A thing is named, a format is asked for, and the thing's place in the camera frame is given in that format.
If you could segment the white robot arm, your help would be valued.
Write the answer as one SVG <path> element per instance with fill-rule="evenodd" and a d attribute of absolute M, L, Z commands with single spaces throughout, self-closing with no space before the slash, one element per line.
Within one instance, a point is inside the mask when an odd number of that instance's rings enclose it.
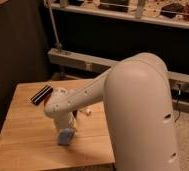
<path fill-rule="evenodd" d="M 84 87 L 58 88 L 45 104 L 53 119 L 102 102 L 117 171 L 180 171 L 166 64 L 151 53 L 126 58 Z"/>

